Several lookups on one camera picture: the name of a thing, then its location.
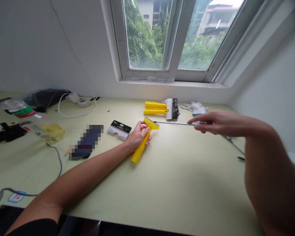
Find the green foliage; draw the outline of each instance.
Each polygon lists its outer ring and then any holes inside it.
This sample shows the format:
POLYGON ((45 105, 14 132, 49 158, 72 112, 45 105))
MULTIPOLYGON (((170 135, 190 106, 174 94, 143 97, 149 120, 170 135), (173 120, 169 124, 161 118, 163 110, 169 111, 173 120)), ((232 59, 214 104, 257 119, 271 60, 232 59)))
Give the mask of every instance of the green foliage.
POLYGON ((125 0, 125 12, 130 67, 160 69, 162 55, 157 50, 149 23, 143 21, 140 15, 136 1, 125 0))
MULTIPOLYGON (((161 12, 158 24, 152 30, 149 23, 143 20, 136 0, 125 0, 125 13, 130 67, 160 69, 169 14, 161 12)), ((222 32, 218 40, 212 41, 208 36, 197 35, 198 27, 190 24, 180 58, 181 69, 207 70, 225 36, 222 32)))
POLYGON ((191 42, 185 42, 180 57, 179 68, 207 70, 222 42, 210 42, 210 37, 199 35, 191 42))

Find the yellow liquid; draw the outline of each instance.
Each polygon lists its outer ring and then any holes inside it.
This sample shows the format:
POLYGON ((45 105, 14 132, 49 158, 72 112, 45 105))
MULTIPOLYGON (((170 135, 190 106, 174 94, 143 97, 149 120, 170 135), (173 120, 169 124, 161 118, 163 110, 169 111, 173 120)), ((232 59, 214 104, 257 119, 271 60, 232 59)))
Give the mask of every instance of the yellow liquid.
POLYGON ((63 136, 66 134, 65 130, 61 128, 57 123, 46 125, 43 127, 43 129, 53 137, 46 140, 46 143, 48 144, 56 143, 62 140, 63 136))

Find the desk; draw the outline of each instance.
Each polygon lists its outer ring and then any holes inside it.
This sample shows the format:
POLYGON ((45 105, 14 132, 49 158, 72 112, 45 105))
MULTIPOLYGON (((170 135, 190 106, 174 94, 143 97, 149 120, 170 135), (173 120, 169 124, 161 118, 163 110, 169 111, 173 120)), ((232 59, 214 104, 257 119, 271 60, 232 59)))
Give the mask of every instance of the desk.
MULTIPOLYGON (((209 110, 233 111, 227 105, 206 106, 209 110)), ((61 112, 72 116, 93 108, 93 105, 80 108, 66 100, 61 102, 61 112)), ((86 125, 104 125, 101 141, 91 154, 95 156, 123 142, 107 133, 113 120, 134 128, 138 120, 144 119, 144 108, 144 100, 100 98, 95 112, 66 118, 56 111, 57 105, 52 106, 48 115, 67 131, 65 138, 54 144, 63 161, 63 172, 83 161, 69 161, 64 154, 74 136, 80 136, 86 125)), ((192 118, 190 111, 179 111, 178 122, 192 118)), ((148 117, 165 120, 162 115, 148 117)), ((262 235, 245 191, 245 163, 237 160, 241 154, 224 137, 202 134, 191 126, 167 124, 160 124, 152 136, 138 165, 126 158, 65 214, 190 235, 262 235)), ((244 149, 244 138, 233 140, 244 149)), ((33 134, 1 143, 0 150, 3 150, 0 151, 0 189, 9 186, 39 193, 59 173, 55 151, 33 134), (11 179, 25 167, 28 170, 19 180, 11 179)), ((9 205, 6 202, 9 196, 10 193, 5 193, 2 204, 9 205)), ((32 200, 25 197, 17 206, 26 207, 32 200)))

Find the metal rod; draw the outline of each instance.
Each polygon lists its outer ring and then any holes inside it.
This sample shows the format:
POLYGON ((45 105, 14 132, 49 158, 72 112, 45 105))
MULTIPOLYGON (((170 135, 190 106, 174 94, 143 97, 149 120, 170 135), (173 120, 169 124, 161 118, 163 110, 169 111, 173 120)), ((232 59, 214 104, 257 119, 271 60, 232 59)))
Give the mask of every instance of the metal rod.
POLYGON ((240 151, 243 155, 245 155, 245 153, 243 152, 243 151, 241 151, 240 149, 239 149, 239 147, 237 147, 234 143, 231 143, 238 151, 240 151))
POLYGON ((158 121, 153 121, 154 123, 163 123, 163 124, 174 124, 174 125, 191 125, 191 126, 195 126, 195 125, 210 125, 207 122, 200 122, 198 124, 186 124, 186 123, 177 123, 177 122, 158 122, 158 121))

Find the black label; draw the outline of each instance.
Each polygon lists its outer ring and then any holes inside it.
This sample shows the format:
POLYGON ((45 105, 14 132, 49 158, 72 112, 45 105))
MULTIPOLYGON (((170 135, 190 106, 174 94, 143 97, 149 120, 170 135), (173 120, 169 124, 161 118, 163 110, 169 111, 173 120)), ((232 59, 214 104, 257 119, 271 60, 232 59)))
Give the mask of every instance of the black label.
POLYGON ((131 131, 130 126, 124 125, 123 123, 120 123, 119 121, 113 121, 110 126, 113 126, 113 127, 117 128, 127 134, 129 134, 131 131))
POLYGON ((179 109, 178 109, 178 102, 172 103, 172 119, 178 119, 179 116, 179 109))

